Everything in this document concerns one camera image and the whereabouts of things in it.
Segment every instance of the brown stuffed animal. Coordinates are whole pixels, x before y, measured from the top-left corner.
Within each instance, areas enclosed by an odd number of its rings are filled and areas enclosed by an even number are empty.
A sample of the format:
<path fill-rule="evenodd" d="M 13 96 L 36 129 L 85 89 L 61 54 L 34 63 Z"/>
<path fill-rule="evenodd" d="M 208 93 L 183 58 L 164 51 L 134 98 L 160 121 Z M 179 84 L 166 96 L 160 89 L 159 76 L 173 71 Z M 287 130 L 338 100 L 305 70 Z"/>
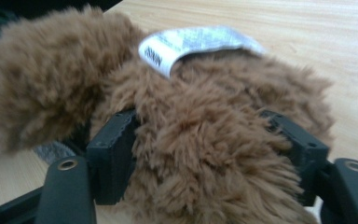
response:
<path fill-rule="evenodd" d="M 86 8 L 20 21 L 0 36 L 0 150 L 91 137 L 118 111 L 140 128 L 122 209 L 136 223 L 316 223 L 296 201 L 290 144 L 260 118 L 289 117 L 326 144 L 325 80 L 246 50 L 184 58 L 171 78 L 137 53 L 146 33 L 120 14 Z"/>

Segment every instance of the fabric label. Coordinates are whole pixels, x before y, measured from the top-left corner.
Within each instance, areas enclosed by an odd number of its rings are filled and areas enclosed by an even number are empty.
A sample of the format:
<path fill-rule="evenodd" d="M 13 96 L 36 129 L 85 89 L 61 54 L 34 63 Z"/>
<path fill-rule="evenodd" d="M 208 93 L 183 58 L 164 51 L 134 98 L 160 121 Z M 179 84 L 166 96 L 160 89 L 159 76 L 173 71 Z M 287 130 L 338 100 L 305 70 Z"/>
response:
<path fill-rule="evenodd" d="M 152 34 L 139 45 L 139 55 L 163 76 L 170 77 L 174 63 L 187 54 L 221 49 L 248 49 L 258 55 L 265 53 L 264 48 L 250 36 L 227 26 L 211 26 Z"/>

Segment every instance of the stuffed animal's body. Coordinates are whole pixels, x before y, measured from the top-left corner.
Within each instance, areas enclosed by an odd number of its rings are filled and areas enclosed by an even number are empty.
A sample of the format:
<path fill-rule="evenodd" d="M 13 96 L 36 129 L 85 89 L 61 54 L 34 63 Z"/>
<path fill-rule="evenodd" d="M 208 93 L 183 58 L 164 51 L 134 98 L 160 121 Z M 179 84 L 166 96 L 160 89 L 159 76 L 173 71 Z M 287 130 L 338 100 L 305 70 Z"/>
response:
<path fill-rule="evenodd" d="M 263 109 L 325 143 L 332 120 L 324 80 L 246 50 L 184 58 L 171 78 L 137 54 L 129 19 L 68 10 L 20 21 L 0 37 L 0 149 L 60 140 L 91 120 L 91 136 L 135 108 L 137 166 L 123 209 L 140 223 L 315 223 L 296 201 L 290 146 Z"/>

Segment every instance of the plush toy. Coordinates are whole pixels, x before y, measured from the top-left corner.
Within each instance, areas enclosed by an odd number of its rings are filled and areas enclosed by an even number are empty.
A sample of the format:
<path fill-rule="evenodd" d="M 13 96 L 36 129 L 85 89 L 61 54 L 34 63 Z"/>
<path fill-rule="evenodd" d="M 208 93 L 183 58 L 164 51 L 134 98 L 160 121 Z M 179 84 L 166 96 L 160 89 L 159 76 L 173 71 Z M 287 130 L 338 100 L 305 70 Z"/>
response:
<path fill-rule="evenodd" d="M 137 164 L 118 205 L 135 223 L 316 223 L 279 155 L 290 144 L 260 112 L 282 113 L 328 145 L 329 83 L 241 49 L 184 58 L 166 78 L 138 55 L 147 35 L 92 8 L 5 27 L 0 150 L 61 140 L 89 119 L 92 138 L 135 108 Z"/>

